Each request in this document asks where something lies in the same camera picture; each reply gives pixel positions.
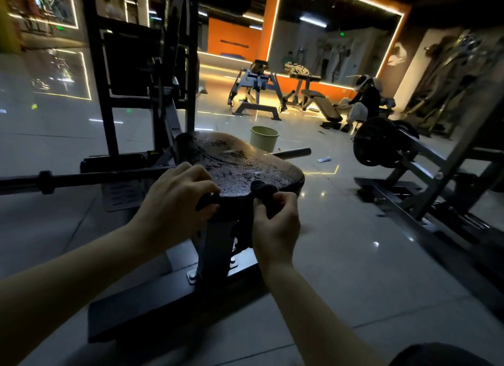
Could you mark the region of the person's right hand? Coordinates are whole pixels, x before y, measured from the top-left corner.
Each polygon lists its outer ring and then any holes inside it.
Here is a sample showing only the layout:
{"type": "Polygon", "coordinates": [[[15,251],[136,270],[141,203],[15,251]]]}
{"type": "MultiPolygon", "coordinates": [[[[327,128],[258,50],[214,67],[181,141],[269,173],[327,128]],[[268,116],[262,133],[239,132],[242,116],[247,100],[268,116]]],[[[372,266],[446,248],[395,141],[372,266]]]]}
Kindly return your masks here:
{"type": "Polygon", "coordinates": [[[300,233],[297,195],[293,192],[274,194],[281,210],[270,221],[254,221],[253,250],[265,275],[277,266],[292,266],[293,252],[300,233]]]}

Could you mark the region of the person's left hand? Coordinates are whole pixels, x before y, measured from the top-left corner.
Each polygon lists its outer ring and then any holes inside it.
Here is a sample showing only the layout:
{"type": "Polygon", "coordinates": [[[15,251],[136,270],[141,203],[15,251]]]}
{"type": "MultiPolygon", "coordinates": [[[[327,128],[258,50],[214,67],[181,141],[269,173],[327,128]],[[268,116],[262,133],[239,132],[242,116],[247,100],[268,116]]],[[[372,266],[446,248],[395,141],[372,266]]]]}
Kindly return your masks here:
{"type": "Polygon", "coordinates": [[[208,221],[190,220],[175,210],[173,169],[154,182],[140,209],[127,224],[128,232],[140,248],[152,257],[191,238],[208,221]]]}

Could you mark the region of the black cleaning cloth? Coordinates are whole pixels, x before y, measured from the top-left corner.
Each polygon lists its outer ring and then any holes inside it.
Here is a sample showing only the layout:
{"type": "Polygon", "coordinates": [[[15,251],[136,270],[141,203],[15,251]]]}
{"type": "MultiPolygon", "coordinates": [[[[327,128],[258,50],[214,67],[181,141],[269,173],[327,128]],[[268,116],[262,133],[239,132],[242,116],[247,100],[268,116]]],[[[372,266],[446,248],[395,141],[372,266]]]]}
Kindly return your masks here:
{"type": "Polygon", "coordinates": [[[273,218],[280,210],[281,204],[277,203],[274,194],[279,190],[272,184],[261,180],[254,180],[249,192],[244,196],[220,196],[219,194],[204,194],[197,203],[196,211],[208,205],[219,205],[218,211],[213,215],[214,221],[234,222],[231,236],[235,239],[232,255],[237,255],[245,249],[252,248],[251,231],[254,222],[254,200],[258,199],[266,207],[267,218],[273,218]]]}

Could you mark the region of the person's left forearm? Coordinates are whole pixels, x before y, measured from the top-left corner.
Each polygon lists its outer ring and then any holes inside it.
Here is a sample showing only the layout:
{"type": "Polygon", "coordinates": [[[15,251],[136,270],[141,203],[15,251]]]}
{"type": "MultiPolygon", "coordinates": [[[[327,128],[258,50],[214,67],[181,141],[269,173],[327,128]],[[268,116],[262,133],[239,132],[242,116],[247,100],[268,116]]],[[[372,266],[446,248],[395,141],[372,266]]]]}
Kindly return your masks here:
{"type": "Polygon", "coordinates": [[[17,366],[117,280],[166,250],[132,225],[0,280],[0,366],[17,366]]]}

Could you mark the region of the person's right forearm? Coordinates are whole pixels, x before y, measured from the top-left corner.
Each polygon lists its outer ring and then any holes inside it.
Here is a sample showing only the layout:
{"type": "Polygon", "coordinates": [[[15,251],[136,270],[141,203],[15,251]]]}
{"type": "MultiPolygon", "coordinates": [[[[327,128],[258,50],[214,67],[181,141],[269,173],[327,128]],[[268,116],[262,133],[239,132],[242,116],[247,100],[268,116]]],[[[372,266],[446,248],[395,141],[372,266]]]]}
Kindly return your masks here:
{"type": "Polygon", "coordinates": [[[265,263],[260,268],[305,366],[387,366],[292,263],[265,263]]]}

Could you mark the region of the black wet seat pad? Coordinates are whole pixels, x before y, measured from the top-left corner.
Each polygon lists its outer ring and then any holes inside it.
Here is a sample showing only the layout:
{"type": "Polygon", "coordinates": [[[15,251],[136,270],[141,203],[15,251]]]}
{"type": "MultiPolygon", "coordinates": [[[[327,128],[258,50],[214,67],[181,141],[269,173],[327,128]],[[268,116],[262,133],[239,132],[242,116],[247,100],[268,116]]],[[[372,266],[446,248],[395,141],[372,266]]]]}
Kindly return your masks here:
{"type": "Polygon", "coordinates": [[[303,171],[289,159],[309,156],[309,147],[268,153],[229,134],[218,132],[181,133],[174,138],[180,162],[202,165],[218,185],[217,196],[206,196],[202,206],[220,206],[212,221],[238,221],[251,214],[251,184],[262,181],[277,191],[299,194],[303,171]]]}

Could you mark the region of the green plastic bucket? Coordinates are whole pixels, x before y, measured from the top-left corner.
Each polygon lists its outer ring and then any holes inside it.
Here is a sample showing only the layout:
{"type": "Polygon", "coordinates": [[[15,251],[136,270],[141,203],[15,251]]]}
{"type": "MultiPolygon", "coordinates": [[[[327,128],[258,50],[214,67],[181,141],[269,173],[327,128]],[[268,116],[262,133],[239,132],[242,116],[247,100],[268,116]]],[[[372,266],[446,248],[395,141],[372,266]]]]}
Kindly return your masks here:
{"type": "Polygon", "coordinates": [[[257,149],[272,153],[279,136],[280,134],[273,128],[254,126],[250,129],[249,143],[257,149]]]}

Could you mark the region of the grey gym machine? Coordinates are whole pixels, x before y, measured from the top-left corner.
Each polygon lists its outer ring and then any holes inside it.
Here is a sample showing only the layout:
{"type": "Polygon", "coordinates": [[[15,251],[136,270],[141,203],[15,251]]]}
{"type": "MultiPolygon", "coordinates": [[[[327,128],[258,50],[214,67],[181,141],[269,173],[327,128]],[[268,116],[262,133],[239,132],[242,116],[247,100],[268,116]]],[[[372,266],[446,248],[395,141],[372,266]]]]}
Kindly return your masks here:
{"type": "Polygon", "coordinates": [[[248,69],[242,68],[239,71],[230,90],[227,105],[235,107],[234,99],[240,89],[247,89],[247,92],[238,108],[232,112],[233,115],[243,116],[244,110],[263,111],[271,113],[272,120],[281,121],[279,114],[287,110],[288,96],[283,96],[277,75],[273,72],[266,73],[268,68],[268,61],[256,59],[248,69]],[[280,102],[279,107],[260,103],[261,92],[265,90],[272,90],[276,93],[280,102]]]}

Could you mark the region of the black adjustable bench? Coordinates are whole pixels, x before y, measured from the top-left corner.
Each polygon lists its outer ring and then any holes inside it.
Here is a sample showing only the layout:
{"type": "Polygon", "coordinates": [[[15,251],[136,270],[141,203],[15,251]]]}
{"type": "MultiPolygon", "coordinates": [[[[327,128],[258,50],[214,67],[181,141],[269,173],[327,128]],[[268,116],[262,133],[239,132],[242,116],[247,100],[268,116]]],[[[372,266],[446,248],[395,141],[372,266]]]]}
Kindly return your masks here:
{"type": "Polygon", "coordinates": [[[310,89],[311,83],[319,82],[321,77],[299,72],[290,72],[289,77],[298,80],[298,84],[296,89],[283,97],[285,105],[296,106],[302,111],[306,111],[312,103],[315,103],[319,112],[325,118],[321,127],[324,129],[340,129],[343,118],[337,109],[324,94],[310,89]]]}

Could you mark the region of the black weight plates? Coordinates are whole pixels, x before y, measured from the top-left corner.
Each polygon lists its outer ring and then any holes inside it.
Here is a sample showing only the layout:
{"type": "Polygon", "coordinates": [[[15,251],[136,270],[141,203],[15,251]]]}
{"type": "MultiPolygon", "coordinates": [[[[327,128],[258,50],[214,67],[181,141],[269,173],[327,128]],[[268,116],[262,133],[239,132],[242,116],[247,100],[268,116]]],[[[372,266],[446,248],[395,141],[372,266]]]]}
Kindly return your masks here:
{"type": "Polygon", "coordinates": [[[412,144],[402,131],[419,139],[419,133],[410,123],[373,117],[365,121],[353,138],[356,160],[369,167],[395,169],[401,166],[402,154],[409,153],[412,144]]]}

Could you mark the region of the dark trouser leg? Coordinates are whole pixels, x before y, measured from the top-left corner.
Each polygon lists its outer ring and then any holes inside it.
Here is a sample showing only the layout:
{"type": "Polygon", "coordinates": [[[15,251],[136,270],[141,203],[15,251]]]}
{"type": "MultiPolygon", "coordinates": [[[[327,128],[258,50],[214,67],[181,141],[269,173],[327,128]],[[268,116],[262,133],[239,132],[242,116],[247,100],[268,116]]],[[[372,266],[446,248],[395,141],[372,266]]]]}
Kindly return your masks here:
{"type": "Polygon", "coordinates": [[[399,352],[388,366],[495,366],[460,347],[439,342],[419,343],[399,352]]]}

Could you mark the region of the black gym machine frame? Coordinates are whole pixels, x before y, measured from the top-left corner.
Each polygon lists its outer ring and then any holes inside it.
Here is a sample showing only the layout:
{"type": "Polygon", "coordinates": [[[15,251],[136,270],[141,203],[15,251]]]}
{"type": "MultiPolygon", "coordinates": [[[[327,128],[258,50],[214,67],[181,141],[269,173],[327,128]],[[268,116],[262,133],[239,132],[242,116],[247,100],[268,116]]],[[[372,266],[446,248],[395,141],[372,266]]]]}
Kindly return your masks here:
{"type": "MultiPolygon", "coordinates": [[[[244,12],[252,0],[167,0],[165,14],[174,25],[160,30],[109,19],[97,11],[84,11],[90,52],[95,70],[98,99],[104,120],[108,156],[82,161],[81,173],[152,167],[163,154],[168,164],[176,157],[174,138],[194,133],[199,60],[197,16],[200,4],[244,12]],[[154,150],[120,154],[113,127],[113,108],[149,109],[154,150]]],[[[138,210],[154,180],[102,185],[106,211],[138,210]]],[[[245,264],[232,262],[235,239],[231,221],[210,221],[196,235],[198,262],[184,273],[172,270],[166,276],[91,303],[88,311],[88,342],[102,343],[133,336],[156,320],[195,306],[197,299],[224,291],[255,273],[252,254],[245,264]]]]}

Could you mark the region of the grey plate-loaded machine frame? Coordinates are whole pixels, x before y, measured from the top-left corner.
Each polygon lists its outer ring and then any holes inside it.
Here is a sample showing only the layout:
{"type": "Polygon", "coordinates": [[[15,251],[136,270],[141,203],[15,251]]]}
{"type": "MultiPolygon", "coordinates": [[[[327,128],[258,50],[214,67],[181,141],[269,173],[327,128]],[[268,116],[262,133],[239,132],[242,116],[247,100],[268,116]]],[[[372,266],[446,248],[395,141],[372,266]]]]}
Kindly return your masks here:
{"type": "Polygon", "coordinates": [[[504,323],[504,230],[470,210],[504,191],[504,57],[476,81],[473,116],[447,157],[406,132],[412,148],[385,179],[356,177],[357,195],[381,210],[504,323]]]}

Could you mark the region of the large wall mirror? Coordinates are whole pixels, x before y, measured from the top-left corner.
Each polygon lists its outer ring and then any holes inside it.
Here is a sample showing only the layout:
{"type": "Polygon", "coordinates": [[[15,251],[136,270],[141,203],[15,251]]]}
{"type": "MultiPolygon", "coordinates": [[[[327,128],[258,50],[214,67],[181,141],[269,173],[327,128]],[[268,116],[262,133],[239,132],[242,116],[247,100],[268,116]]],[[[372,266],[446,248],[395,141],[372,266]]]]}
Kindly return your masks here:
{"type": "Polygon", "coordinates": [[[380,76],[411,7],[396,0],[267,0],[261,53],[280,72],[291,52],[322,84],[350,88],[380,76]]]}

